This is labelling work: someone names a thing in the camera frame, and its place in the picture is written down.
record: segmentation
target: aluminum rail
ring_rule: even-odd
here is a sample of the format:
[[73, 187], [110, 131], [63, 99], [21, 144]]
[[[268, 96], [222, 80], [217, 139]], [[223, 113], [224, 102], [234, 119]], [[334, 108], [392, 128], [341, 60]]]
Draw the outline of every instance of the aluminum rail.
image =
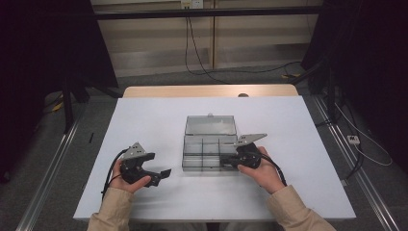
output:
[[60, 146], [58, 147], [53, 160], [51, 161], [44, 177], [42, 178], [41, 183], [39, 184], [35, 195], [30, 201], [20, 223], [18, 224], [16, 231], [31, 231], [33, 230], [36, 221], [38, 219], [39, 213], [43, 205], [45, 204], [45, 200], [51, 190], [51, 186], [54, 183], [55, 178], [57, 177], [58, 171], [63, 164], [65, 154], [71, 145], [71, 142], [75, 136], [76, 130], [78, 128], [78, 124], [82, 119], [84, 112], [87, 108], [86, 104], [80, 105], [78, 109], [78, 115], [75, 122], [72, 124], [70, 130], [67, 134], [65, 134], [61, 140]]
[[[329, 116], [326, 113], [326, 105], [324, 104], [321, 98], [315, 97], [315, 103], [317, 104], [321, 116], [324, 119], [328, 119]], [[354, 164], [357, 160], [356, 154], [352, 151], [350, 145], [348, 144], [346, 138], [344, 137], [342, 131], [340, 130], [337, 124], [329, 124], [328, 129], [331, 132], [335, 142], [342, 151], [345, 160], [347, 161], [350, 168], [354, 167]], [[360, 185], [361, 190], [363, 191], [366, 199], [369, 201], [371, 208], [375, 212], [383, 226], [384, 230], [387, 231], [399, 231], [401, 230], [396, 223], [394, 216], [392, 215], [390, 209], [382, 198], [381, 194], [375, 188], [375, 186], [370, 181], [369, 177], [364, 172], [361, 167], [357, 172], [354, 173], [357, 179], [358, 184]]]

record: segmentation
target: person's left hand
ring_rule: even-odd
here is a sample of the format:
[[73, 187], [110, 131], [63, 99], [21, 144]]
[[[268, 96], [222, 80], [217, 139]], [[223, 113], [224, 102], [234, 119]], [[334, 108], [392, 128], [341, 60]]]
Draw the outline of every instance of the person's left hand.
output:
[[113, 174], [112, 174], [113, 180], [112, 180], [111, 184], [109, 185], [109, 187], [124, 190], [124, 191], [127, 191], [129, 193], [135, 193], [137, 190], [143, 188], [145, 185], [147, 185], [150, 182], [151, 177], [150, 176], [144, 176], [139, 181], [137, 181], [137, 182], [135, 182], [133, 184], [127, 183], [120, 176], [120, 165], [121, 165], [121, 163], [122, 163], [121, 160], [116, 161], [116, 163], [114, 165], [114, 169], [113, 169]]

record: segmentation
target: wall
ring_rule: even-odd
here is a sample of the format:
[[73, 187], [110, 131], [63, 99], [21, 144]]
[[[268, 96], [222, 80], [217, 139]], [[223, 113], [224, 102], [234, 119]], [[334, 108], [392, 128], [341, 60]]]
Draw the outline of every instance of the wall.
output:
[[[204, 0], [204, 8], [267, 8], [313, 6], [321, 1]], [[93, 0], [101, 11], [178, 10], [180, 1]], [[206, 68], [282, 64], [301, 60], [313, 34], [316, 15], [191, 18], [194, 41]], [[185, 18], [99, 21], [117, 77], [185, 70]], [[188, 60], [199, 69], [189, 32]]]

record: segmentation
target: clear plastic box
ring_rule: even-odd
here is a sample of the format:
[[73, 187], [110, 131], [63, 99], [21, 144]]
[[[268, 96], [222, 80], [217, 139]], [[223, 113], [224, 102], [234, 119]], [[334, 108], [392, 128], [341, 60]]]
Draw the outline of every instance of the clear plastic box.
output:
[[232, 115], [191, 115], [184, 137], [184, 171], [235, 170], [224, 165], [236, 154], [237, 131]]

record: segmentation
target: sleeve cuff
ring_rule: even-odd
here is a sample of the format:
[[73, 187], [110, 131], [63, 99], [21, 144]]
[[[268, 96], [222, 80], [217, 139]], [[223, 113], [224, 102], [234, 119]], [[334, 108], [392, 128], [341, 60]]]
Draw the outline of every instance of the sleeve cuff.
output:
[[134, 195], [120, 189], [108, 188], [99, 214], [111, 218], [127, 218]]
[[287, 186], [269, 197], [268, 208], [279, 222], [291, 218], [293, 214], [304, 210], [306, 206], [294, 187]]

